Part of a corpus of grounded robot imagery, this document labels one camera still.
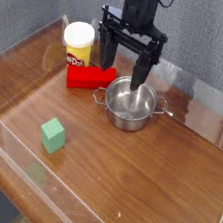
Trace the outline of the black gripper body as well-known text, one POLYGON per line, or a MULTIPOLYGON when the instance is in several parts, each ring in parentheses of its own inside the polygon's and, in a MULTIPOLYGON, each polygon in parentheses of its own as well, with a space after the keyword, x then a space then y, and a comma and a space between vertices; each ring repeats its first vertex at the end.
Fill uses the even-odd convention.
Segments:
POLYGON ((144 50, 146 45, 135 39, 133 35, 137 34, 140 37, 149 37, 152 42, 156 44, 156 47, 153 48, 152 61, 155 63, 155 65, 158 64, 160 55, 162 54, 162 48, 168 41, 168 38, 163 32, 160 32, 152 22, 140 28, 133 27, 130 23, 125 22, 125 20, 122 19, 122 9, 110 6, 108 4, 104 4, 102 6, 102 11, 102 22, 99 23, 100 35, 101 30, 103 29, 110 31, 118 44, 129 48, 136 54, 144 50))

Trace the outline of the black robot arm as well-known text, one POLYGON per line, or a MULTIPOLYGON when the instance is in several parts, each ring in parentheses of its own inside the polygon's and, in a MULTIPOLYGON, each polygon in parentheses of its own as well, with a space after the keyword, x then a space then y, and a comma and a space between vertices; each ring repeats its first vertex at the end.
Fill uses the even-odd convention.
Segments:
POLYGON ((168 41, 166 35, 155 27, 155 13, 161 0, 124 0, 119 9, 108 4, 102 7, 99 23, 100 66, 103 70, 114 64, 119 44, 135 52, 139 58, 133 67, 130 89, 136 91, 147 80, 154 65, 158 64, 162 48, 168 41))

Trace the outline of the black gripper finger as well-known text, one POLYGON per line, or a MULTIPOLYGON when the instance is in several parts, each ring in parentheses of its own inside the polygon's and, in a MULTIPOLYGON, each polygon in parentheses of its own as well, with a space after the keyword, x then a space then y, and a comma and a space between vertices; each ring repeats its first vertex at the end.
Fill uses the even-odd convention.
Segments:
POLYGON ((110 68, 114 64, 117 51, 117 42, 110 31, 101 30, 100 36, 100 66, 103 70, 110 68))
POLYGON ((136 91, 147 79, 151 67, 153 67, 153 56, 149 51, 140 53, 139 58, 133 67, 130 89, 136 91))

